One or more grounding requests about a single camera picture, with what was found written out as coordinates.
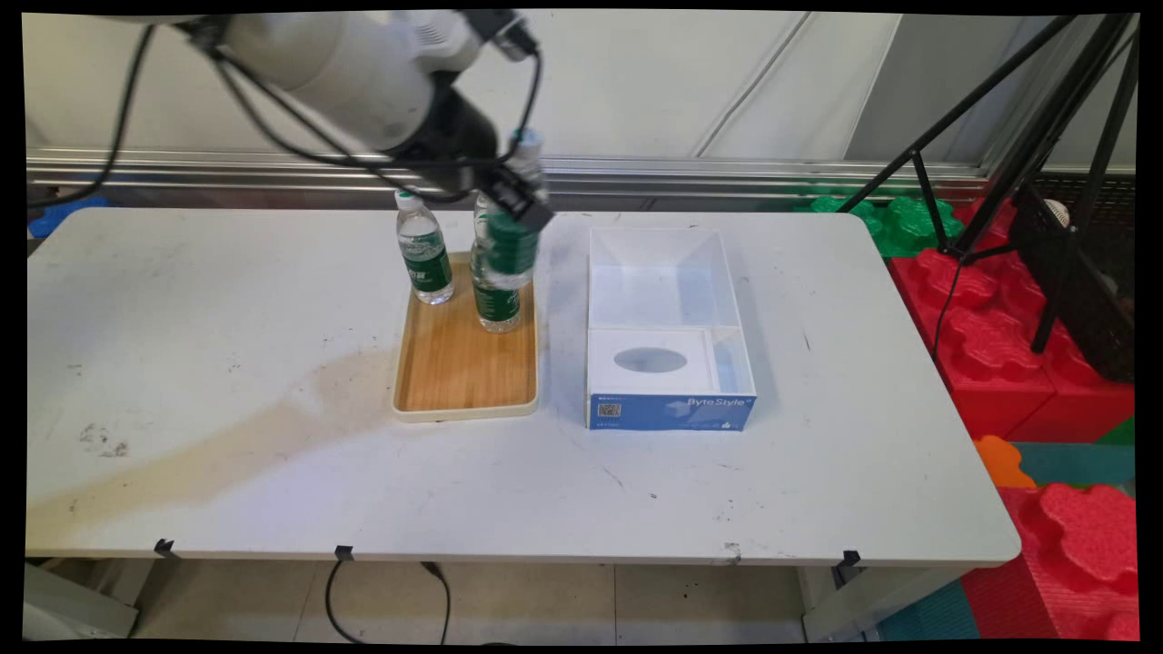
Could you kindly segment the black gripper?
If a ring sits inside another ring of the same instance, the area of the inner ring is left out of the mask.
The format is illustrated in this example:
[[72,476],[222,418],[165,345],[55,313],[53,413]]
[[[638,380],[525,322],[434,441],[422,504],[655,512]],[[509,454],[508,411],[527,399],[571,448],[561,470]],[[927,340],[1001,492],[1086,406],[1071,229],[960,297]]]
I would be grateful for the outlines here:
[[[494,161],[499,142],[494,125],[454,87],[461,74],[429,74],[433,95],[415,134],[394,145],[395,166],[420,175],[441,191],[461,193],[477,187],[477,169]],[[511,169],[518,175],[488,175],[488,199],[498,213],[527,232],[538,233],[555,219],[549,206],[542,145],[518,145]]]

